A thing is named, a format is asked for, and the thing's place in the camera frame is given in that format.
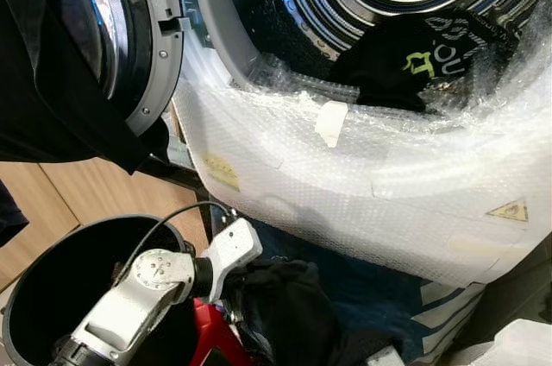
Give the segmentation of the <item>cloth-wrapped black left gripper finger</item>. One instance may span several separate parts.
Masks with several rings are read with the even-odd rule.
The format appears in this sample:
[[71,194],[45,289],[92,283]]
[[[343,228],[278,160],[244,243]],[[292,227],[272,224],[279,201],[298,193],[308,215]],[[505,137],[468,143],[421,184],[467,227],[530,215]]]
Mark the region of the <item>cloth-wrapped black left gripper finger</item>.
[[252,319],[265,336],[338,336],[334,307],[306,261],[252,264]]
[[245,315],[246,327],[263,336],[275,365],[330,365],[342,328],[332,311],[277,310]]

